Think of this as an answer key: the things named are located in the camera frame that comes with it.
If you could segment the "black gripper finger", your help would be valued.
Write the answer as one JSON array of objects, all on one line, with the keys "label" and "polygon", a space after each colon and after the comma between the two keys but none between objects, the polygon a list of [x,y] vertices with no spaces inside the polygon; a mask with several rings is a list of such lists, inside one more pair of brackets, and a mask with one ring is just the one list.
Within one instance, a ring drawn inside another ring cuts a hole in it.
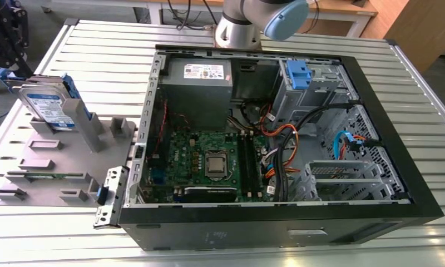
[{"label": "black gripper finger", "polygon": [[9,15],[6,26],[8,35],[8,61],[10,69],[17,77],[26,79],[33,72],[26,63],[28,54],[25,49],[29,47],[29,23],[28,12],[21,8],[8,8]]}]

